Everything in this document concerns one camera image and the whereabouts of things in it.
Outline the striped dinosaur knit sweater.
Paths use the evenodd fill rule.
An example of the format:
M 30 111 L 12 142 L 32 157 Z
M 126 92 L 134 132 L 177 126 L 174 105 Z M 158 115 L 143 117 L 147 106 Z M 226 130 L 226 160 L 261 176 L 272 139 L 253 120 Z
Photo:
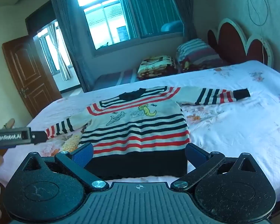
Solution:
M 49 139 L 82 130 L 94 155 L 86 169 L 103 180 L 187 173 L 190 142 L 181 106 L 217 105 L 248 98 L 248 89 L 185 86 L 140 88 L 87 106 L 46 129 Z

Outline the wooden side table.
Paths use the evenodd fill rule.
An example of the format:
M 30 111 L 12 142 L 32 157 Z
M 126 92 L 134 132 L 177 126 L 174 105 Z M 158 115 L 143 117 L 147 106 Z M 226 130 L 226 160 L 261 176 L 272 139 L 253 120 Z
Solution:
M 5 128 L 5 129 L 13 128 L 14 124 L 15 124 L 15 119 L 12 118 L 9 121 L 7 121 L 6 124 L 4 124 L 3 128 Z

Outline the white floral bed quilt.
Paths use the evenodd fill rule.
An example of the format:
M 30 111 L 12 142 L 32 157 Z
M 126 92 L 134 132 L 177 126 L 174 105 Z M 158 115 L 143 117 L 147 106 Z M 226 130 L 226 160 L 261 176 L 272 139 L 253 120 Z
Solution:
M 149 79 L 60 99 L 43 109 L 29 127 L 44 130 L 97 101 L 163 85 L 247 88 L 250 98 L 236 103 L 183 106 L 190 138 L 207 152 L 219 151 L 227 157 L 250 153 L 280 200 L 280 73 L 258 61 Z

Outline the brown wooden door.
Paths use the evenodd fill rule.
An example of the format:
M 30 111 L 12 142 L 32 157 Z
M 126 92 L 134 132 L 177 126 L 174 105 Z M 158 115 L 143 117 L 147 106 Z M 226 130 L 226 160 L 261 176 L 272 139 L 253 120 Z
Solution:
M 40 54 L 40 47 L 32 37 L 5 42 L 2 50 L 13 82 L 33 118 L 62 97 L 44 55 Z

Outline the white balcony curtain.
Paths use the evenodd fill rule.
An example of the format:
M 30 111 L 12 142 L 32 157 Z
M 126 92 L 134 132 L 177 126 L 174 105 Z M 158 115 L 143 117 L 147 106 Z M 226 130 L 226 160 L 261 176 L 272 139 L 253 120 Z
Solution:
M 48 29 L 48 35 L 50 37 L 50 40 L 57 52 L 57 61 L 58 61 L 59 67 L 60 67 L 60 73 L 61 73 L 62 79 L 63 79 L 63 81 L 69 80 L 71 78 L 70 71 L 69 71 L 69 68 L 67 67 L 67 65 L 65 64 L 65 62 L 62 58 L 62 54 L 60 53 L 60 50 L 59 50 L 56 26 L 54 23 L 52 23 L 51 25 L 48 26 L 47 29 Z

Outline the striped purple bed sheet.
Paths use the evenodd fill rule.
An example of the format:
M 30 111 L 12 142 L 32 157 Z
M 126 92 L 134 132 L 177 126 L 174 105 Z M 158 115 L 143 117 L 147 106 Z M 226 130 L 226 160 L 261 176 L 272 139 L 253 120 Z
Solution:
M 136 68 L 116 73 L 104 74 L 95 81 L 93 91 L 122 84 L 135 83 L 137 81 L 139 80 L 137 79 Z

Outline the folded yellow patterned blanket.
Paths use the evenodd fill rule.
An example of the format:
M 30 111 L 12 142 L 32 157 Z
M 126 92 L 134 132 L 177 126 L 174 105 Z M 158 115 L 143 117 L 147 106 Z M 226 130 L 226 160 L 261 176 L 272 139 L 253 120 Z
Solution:
M 177 73 L 178 69 L 174 58 L 161 55 L 144 59 L 139 66 L 137 78 L 139 80 L 144 80 Z

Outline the striped pillow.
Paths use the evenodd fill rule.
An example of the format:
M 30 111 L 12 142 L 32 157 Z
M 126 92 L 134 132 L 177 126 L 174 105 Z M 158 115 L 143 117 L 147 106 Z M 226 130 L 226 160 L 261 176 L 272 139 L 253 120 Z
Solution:
M 228 65 L 209 44 L 199 38 L 178 46 L 176 61 L 181 72 L 199 71 Z

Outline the grey left curtain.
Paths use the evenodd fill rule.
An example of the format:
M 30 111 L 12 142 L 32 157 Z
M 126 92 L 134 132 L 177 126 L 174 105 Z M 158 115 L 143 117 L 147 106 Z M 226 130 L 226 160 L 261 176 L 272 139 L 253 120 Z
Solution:
M 79 37 L 82 29 L 78 28 L 76 21 L 78 10 L 74 6 L 74 0 L 51 0 L 51 2 L 82 89 L 85 92 L 92 91 L 94 78 L 82 49 L 82 39 Z

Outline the grey curtain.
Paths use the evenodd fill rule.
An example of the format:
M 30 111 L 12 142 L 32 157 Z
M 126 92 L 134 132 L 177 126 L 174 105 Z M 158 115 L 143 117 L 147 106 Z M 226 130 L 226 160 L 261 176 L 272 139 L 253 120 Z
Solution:
M 82 49 L 82 39 L 79 37 L 82 29 L 78 28 L 76 21 L 78 10 L 74 6 L 74 0 L 51 0 L 51 2 L 82 89 L 85 92 L 92 91 L 94 78 Z
M 197 37 L 193 22 L 194 0 L 173 0 L 178 15 L 183 23 L 183 36 L 186 40 Z

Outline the red heart-shaped headboard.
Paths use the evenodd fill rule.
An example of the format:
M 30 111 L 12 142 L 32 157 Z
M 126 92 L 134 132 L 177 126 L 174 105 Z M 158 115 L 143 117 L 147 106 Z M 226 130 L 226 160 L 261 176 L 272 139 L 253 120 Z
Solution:
M 230 65 L 250 60 L 259 61 L 268 67 L 274 65 L 274 56 L 270 44 L 259 34 L 246 37 L 239 24 L 224 18 L 217 29 L 207 32 L 208 44 Z

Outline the large sliding window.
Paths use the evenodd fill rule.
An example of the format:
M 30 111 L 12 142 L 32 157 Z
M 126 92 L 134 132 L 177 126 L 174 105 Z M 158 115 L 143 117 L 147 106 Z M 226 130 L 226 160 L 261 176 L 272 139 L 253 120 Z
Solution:
M 173 0 L 77 0 L 94 48 L 162 34 L 182 33 Z

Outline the grey right curtain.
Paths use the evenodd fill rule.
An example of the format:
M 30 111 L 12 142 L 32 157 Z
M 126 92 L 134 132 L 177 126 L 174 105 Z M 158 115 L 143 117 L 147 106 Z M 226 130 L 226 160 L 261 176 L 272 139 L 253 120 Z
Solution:
M 173 0 L 178 15 L 183 23 L 183 36 L 186 40 L 197 37 L 193 22 L 194 0 Z

